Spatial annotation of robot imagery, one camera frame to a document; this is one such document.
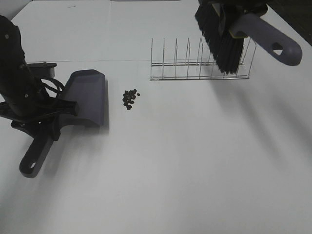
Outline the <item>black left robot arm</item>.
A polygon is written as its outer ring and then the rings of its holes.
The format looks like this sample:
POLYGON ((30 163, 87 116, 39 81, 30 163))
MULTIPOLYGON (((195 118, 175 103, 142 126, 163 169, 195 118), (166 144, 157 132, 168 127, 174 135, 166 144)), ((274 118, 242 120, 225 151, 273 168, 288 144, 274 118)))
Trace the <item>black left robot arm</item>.
POLYGON ((0 115, 31 137, 60 137, 59 117, 77 114, 77 103, 60 99, 65 86, 51 74, 54 63, 27 64, 19 28, 0 18, 0 115))

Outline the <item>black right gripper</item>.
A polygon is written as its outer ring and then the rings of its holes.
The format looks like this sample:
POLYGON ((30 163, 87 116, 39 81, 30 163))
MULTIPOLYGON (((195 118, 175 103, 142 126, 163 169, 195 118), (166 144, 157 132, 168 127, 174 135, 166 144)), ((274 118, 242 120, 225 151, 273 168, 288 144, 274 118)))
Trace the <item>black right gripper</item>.
POLYGON ((262 16, 268 11, 267 0, 199 0, 200 5, 210 4, 214 6, 217 11, 221 8, 235 9, 241 13, 254 13, 262 16))

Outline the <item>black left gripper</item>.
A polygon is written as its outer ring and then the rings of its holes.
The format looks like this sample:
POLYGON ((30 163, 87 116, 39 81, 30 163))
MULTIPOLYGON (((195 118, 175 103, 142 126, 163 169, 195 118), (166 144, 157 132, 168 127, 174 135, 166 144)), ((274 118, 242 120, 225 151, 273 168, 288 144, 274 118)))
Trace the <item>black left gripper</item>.
POLYGON ((78 103, 62 99, 53 99, 52 105, 36 106, 35 111, 30 114, 16 114, 7 102, 0 103, 0 116, 11 120, 13 129, 24 133, 38 133, 42 128, 53 141, 60 137, 60 116, 71 114, 77 116, 79 112, 78 103))

